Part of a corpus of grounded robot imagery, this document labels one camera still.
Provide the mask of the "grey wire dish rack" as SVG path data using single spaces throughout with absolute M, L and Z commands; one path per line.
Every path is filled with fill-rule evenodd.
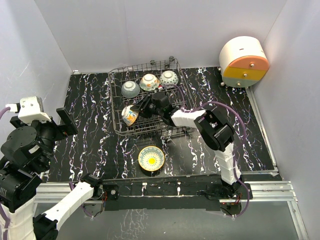
M 131 98 L 125 97 L 121 93 L 122 86 L 127 81 L 139 84 L 144 75 L 152 74 L 160 78 L 161 74 L 167 70 L 171 70 L 177 75 L 178 87 L 165 85 L 151 91 L 140 89 L 140 93 Z M 143 64 L 115 68 L 108 73 L 108 82 L 113 129 L 120 136 L 138 136 L 174 130 L 175 127 L 167 125 L 167 121 L 164 120 L 162 109 L 174 111 L 181 107 L 186 109 L 196 107 L 191 96 L 191 87 L 187 83 L 178 60 L 173 56 L 165 60 L 155 61 L 152 59 Z M 137 120 L 128 126 L 123 120 L 122 111 L 131 105 L 136 105 L 135 109 L 142 112 L 138 114 Z

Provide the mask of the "round three-colour drawer unit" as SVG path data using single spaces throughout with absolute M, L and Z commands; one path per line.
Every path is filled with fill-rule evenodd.
M 233 88 L 248 88 L 260 81 L 270 68 L 260 41 L 251 36 L 229 40 L 219 54 L 222 82 Z

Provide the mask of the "grey speckled bowl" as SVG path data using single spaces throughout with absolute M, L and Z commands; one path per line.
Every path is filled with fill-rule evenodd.
M 134 98 L 140 93 L 139 85 L 134 81 L 126 81 L 121 87 L 121 94 L 125 98 Z

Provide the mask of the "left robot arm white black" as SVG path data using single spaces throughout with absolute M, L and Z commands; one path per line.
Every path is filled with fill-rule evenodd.
M 24 123 L 17 116 L 10 119 L 14 130 L 1 146 L 0 160 L 0 228 L 4 240 L 55 240 L 65 221 L 90 198 L 103 195 L 102 180 L 85 175 L 54 207 L 33 216 L 40 173 L 50 168 L 55 143 L 78 134 L 71 114 L 56 109 L 62 124 L 52 117 L 40 120 L 33 116 Z

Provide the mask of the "aluminium frame rail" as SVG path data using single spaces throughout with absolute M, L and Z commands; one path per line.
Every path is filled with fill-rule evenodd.
M 86 201 L 59 230 L 60 240 L 306 240 L 298 200 L 279 171 L 255 170 L 243 178 L 252 199 L 242 199 L 243 214 L 227 216 L 229 199 L 187 195 L 205 181 L 219 179 L 214 154 L 196 132 L 166 135 L 165 165 L 157 177 L 117 179 L 122 195 L 103 206 Z

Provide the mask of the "yellow sun pattern bowl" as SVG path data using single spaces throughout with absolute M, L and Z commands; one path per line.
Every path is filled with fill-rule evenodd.
M 165 163 L 163 151 L 156 146 L 143 148 L 138 155 L 140 167 L 147 172 L 155 172 L 162 168 Z

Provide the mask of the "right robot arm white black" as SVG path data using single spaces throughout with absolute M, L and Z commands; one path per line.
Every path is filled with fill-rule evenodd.
M 174 107 L 164 92 L 148 94 L 130 109 L 143 118 L 159 116 L 168 126 L 197 129 L 206 145 L 214 151 L 221 176 L 220 190 L 202 193 L 212 197 L 221 193 L 230 199 L 240 194 L 241 172 L 234 155 L 235 130 L 217 109 L 185 110 Z

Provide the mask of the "blue white pattern bowl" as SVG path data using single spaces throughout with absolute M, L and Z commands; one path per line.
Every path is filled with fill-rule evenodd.
M 178 85 L 179 78 L 174 71 L 166 70 L 160 75 L 159 82 L 161 86 Z

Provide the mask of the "orange blue floral bowl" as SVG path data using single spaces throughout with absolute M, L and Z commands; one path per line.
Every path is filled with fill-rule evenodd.
M 133 125 L 139 116 L 138 112 L 132 110 L 132 106 L 133 105 L 128 105 L 124 107 L 121 112 L 121 118 L 128 127 Z

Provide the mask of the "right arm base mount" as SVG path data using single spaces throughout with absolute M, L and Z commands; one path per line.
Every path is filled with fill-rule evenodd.
M 233 185 L 223 185 L 217 183 L 207 184 L 204 190 L 197 191 L 198 196 L 205 196 L 209 200 L 223 200 L 223 199 L 236 199 L 240 197 L 241 200 L 246 200 L 249 196 L 249 199 L 253 199 L 253 194 L 251 192 L 251 186 L 245 184 L 246 188 L 239 184 L 238 182 Z

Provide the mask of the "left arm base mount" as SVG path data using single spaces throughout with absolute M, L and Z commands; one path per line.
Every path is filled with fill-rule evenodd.
M 116 201 L 119 198 L 119 186 L 116 184 L 104 184 L 102 186 L 102 197 L 105 201 Z

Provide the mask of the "orange flower green leaf bowl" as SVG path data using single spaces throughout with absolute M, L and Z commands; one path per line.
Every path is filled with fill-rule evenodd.
M 157 89 L 160 81 L 155 75 L 148 73 L 141 78 L 139 86 L 142 90 L 149 92 Z

